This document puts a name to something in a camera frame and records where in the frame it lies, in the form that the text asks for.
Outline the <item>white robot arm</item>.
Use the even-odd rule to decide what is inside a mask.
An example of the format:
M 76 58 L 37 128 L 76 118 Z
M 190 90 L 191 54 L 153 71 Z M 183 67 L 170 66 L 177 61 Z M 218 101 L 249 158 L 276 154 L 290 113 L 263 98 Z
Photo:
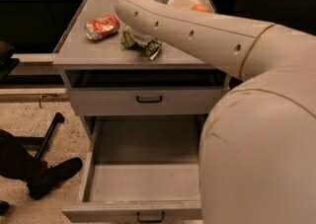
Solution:
M 234 16 L 117 0 L 136 33 L 239 80 L 199 144 L 204 224 L 316 224 L 315 0 L 238 0 Z

